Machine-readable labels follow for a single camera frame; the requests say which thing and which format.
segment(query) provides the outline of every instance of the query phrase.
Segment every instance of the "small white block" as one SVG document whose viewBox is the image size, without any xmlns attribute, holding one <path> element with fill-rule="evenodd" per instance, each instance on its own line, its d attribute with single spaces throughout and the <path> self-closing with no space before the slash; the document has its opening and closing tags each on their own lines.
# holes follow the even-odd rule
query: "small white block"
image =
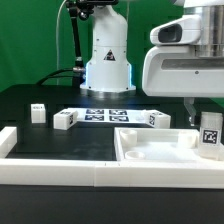
<svg viewBox="0 0 224 224">
<path fill-rule="evenodd" d="M 78 112 L 74 109 L 64 109 L 54 115 L 54 129 L 68 130 L 77 122 Z"/>
<path fill-rule="evenodd" d="M 46 123 L 46 110 L 44 104 L 31 104 L 32 123 Z"/>
<path fill-rule="evenodd" d="M 158 110 L 144 110 L 142 115 L 145 119 L 145 123 L 153 128 L 170 128 L 170 115 L 164 114 Z"/>
</svg>

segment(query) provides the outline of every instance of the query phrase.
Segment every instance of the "black cable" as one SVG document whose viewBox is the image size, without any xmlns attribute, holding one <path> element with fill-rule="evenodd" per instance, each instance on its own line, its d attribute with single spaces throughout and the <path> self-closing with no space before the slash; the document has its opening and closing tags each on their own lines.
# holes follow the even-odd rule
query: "black cable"
<svg viewBox="0 0 224 224">
<path fill-rule="evenodd" d="M 41 80 L 39 80 L 36 85 L 42 85 L 47 79 L 50 79 L 50 78 L 62 78 L 62 77 L 66 77 L 66 76 L 56 76 L 57 74 L 60 74 L 60 73 L 64 73 L 64 72 L 71 72 L 73 71 L 72 68 L 64 68 L 64 69 L 59 69 L 57 71 L 54 71 L 52 73 L 50 73 L 49 75 L 47 75 L 46 77 L 42 78 Z"/>
<path fill-rule="evenodd" d="M 79 40 L 79 29 L 78 29 L 78 22 L 77 22 L 78 8 L 76 6 L 76 3 L 74 3 L 73 1 L 67 1 L 66 8 L 68 9 L 71 23 L 72 23 L 73 40 L 75 45 L 75 55 L 76 55 L 76 58 L 79 58 L 79 60 L 75 61 L 75 65 L 79 67 L 83 67 L 81 46 L 80 46 L 80 40 Z"/>
<path fill-rule="evenodd" d="M 57 76 L 45 77 L 45 78 L 41 79 L 37 83 L 37 85 L 42 85 L 48 79 L 57 79 L 57 78 L 74 78 L 74 75 L 57 75 Z"/>
</svg>

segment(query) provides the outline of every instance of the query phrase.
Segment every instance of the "white cube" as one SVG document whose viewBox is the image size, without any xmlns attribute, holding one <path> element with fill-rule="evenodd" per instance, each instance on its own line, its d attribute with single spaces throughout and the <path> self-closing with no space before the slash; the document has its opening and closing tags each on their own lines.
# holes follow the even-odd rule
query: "white cube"
<svg viewBox="0 0 224 224">
<path fill-rule="evenodd" d="M 44 104 L 31 104 L 32 123 L 46 123 L 46 110 Z"/>
<path fill-rule="evenodd" d="M 170 115 L 164 114 L 158 110 L 144 110 L 142 115 L 145 119 L 145 123 L 153 128 L 170 128 Z"/>
<path fill-rule="evenodd" d="M 5 127 L 0 132 L 0 158 L 5 158 L 17 143 L 17 128 Z"/>
<path fill-rule="evenodd" d="M 68 130 L 77 122 L 78 112 L 74 109 L 64 109 L 54 115 L 54 129 Z"/>
</svg>

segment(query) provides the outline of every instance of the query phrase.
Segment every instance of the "white box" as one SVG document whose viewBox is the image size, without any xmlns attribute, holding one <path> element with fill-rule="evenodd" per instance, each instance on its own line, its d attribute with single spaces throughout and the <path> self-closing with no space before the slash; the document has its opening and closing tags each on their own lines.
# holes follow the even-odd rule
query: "white box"
<svg viewBox="0 0 224 224">
<path fill-rule="evenodd" d="M 133 147 L 122 145 L 121 130 L 132 129 L 137 131 L 137 144 Z M 186 132 L 186 141 L 180 135 Z M 194 144 L 187 144 L 192 141 L 189 136 L 194 137 Z M 194 129 L 152 129 L 152 128 L 115 128 L 115 152 L 118 161 L 128 162 L 198 162 L 202 158 L 198 155 L 199 132 Z M 144 158 L 133 157 L 127 159 L 127 152 L 143 153 Z"/>
<path fill-rule="evenodd" d="M 0 184 L 94 186 L 94 162 L 0 159 Z"/>
<path fill-rule="evenodd" d="M 46 123 L 46 110 L 44 104 L 31 104 L 32 123 Z"/>
<path fill-rule="evenodd" d="M 144 110 L 142 115 L 145 123 L 153 128 L 170 128 L 171 116 L 158 110 Z"/>
<path fill-rule="evenodd" d="M 17 128 L 5 127 L 0 132 L 0 158 L 5 158 L 17 143 Z"/>
<path fill-rule="evenodd" d="M 68 130 L 77 122 L 78 112 L 74 109 L 64 109 L 54 115 L 54 129 Z"/>
</svg>

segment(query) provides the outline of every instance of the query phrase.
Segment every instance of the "black table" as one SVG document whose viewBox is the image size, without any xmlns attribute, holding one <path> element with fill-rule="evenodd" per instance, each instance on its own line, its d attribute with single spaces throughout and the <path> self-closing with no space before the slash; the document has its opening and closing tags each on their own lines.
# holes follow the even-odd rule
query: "black table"
<svg viewBox="0 0 224 224">
<path fill-rule="evenodd" d="M 171 128 L 191 128 L 182 98 L 149 98 L 141 91 L 119 100 L 100 100 L 82 96 L 73 87 L 16 85 L 0 93 L 0 102 L 0 128 L 18 127 L 18 144 L 8 158 L 116 160 L 114 127 L 133 125 L 78 122 L 66 132 L 54 130 L 53 114 L 67 107 L 157 109 L 172 116 Z M 31 124 L 32 103 L 46 105 L 46 125 Z M 209 99 L 197 99 L 195 107 L 223 113 Z M 223 207 L 224 190 L 214 189 L 0 185 L 0 220 L 6 224 L 220 224 Z"/>
</svg>

